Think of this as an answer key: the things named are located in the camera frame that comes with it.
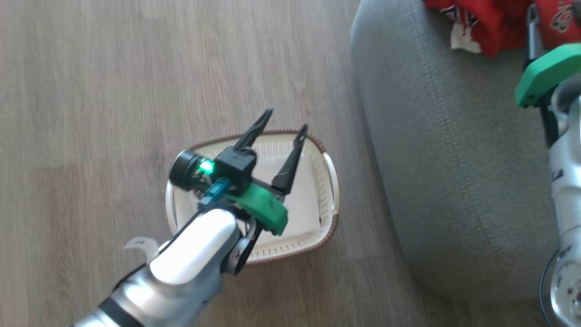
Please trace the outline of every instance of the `basket handle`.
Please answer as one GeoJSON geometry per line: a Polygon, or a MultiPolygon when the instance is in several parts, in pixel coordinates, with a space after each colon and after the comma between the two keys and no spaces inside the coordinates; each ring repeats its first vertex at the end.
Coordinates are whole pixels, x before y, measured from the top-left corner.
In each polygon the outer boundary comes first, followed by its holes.
{"type": "Polygon", "coordinates": [[[166,215],[167,223],[170,225],[171,234],[174,235],[178,232],[178,226],[175,222],[175,212],[174,212],[174,185],[168,180],[166,186],[166,215]]]}
{"type": "Polygon", "coordinates": [[[333,191],[333,214],[337,215],[339,213],[339,179],[337,178],[337,171],[335,170],[335,164],[331,156],[327,152],[323,153],[323,158],[325,159],[325,164],[329,170],[329,177],[331,178],[331,187],[333,191]]]}

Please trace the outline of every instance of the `laundry basket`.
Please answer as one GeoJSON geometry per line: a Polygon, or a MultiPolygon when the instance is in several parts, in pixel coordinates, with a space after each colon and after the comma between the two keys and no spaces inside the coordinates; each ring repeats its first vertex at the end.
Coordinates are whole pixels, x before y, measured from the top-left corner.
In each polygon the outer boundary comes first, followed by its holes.
{"type": "MultiPolygon", "coordinates": [[[[253,177],[270,182],[292,150],[298,131],[265,131],[254,142],[258,164],[253,177]]],[[[192,151],[215,158],[223,149],[234,145],[241,136],[197,144],[192,151]]],[[[198,199],[193,192],[166,188],[167,219],[176,233],[196,212],[198,199]]],[[[286,196],[289,222],[282,236],[262,232],[248,258],[248,264],[274,261],[316,250],[335,233],[339,221],[339,183],[331,157],[325,147],[311,135],[304,141],[292,192],[286,196]]]]}

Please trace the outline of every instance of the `red clothing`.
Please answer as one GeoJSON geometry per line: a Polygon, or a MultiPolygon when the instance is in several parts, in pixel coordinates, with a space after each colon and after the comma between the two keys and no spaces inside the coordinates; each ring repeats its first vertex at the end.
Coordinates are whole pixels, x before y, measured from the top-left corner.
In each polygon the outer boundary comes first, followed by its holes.
{"type": "MultiPolygon", "coordinates": [[[[472,26],[471,37],[489,57],[502,49],[520,48],[526,40],[526,10],[530,0],[424,0],[451,20],[472,26]]],[[[563,43],[581,42],[575,26],[573,0],[537,0],[543,44],[554,48],[563,43]]]]}

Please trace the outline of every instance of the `gray sofa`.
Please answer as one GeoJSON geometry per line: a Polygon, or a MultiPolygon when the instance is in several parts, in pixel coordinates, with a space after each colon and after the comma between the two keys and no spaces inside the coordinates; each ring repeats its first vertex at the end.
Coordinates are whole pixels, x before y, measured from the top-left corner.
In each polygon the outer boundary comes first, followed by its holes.
{"type": "Polygon", "coordinates": [[[540,116],[519,109],[522,51],[450,50],[420,0],[361,0],[351,47],[393,224],[412,273],[476,301],[535,295],[557,246],[540,116]]]}

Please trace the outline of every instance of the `stitching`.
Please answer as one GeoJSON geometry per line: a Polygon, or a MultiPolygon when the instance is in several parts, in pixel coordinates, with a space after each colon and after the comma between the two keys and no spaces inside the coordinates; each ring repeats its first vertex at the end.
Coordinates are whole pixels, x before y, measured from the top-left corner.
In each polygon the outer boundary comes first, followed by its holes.
{"type": "MultiPolygon", "coordinates": [[[[426,37],[424,34],[424,30],[418,27],[417,21],[419,20],[419,17],[417,14],[417,10],[412,9],[413,8],[412,6],[415,5],[416,5],[415,3],[413,4],[411,1],[408,1],[406,9],[408,12],[408,16],[410,17],[411,24],[415,26],[412,27],[412,30],[414,31],[415,41],[419,48],[420,60],[424,67],[424,71],[426,72],[426,78],[428,80],[430,94],[432,96],[432,99],[435,100],[435,108],[439,119],[439,123],[444,131],[444,141],[448,145],[448,148],[454,161],[454,165],[460,171],[461,178],[459,178],[458,181],[460,182],[461,188],[464,191],[464,193],[468,195],[467,197],[468,209],[469,211],[474,211],[476,213],[476,217],[480,218],[482,217],[482,210],[480,208],[480,203],[477,200],[477,197],[475,196],[474,187],[470,180],[470,176],[468,175],[468,172],[466,170],[464,159],[462,157],[462,154],[460,153],[460,150],[458,149],[458,142],[456,142],[456,131],[454,130],[450,122],[450,118],[446,111],[446,105],[444,104],[440,88],[437,83],[434,83],[435,69],[430,60],[428,60],[429,58],[426,53],[426,42],[425,42],[426,37]]],[[[481,232],[482,235],[485,236],[486,240],[493,248],[493,251],[496,253],[496,256],[502,261],[504,261],[510,268],[519,271],[525,271],[522,268],[515,267],[514,264],[505,256],[505,254],[503,254],[498,249],[493,238],[490,237],[490,235],[486,232],[484,221],[482,219],[476,220],[478,221],[479,231],[481,232]]]]}

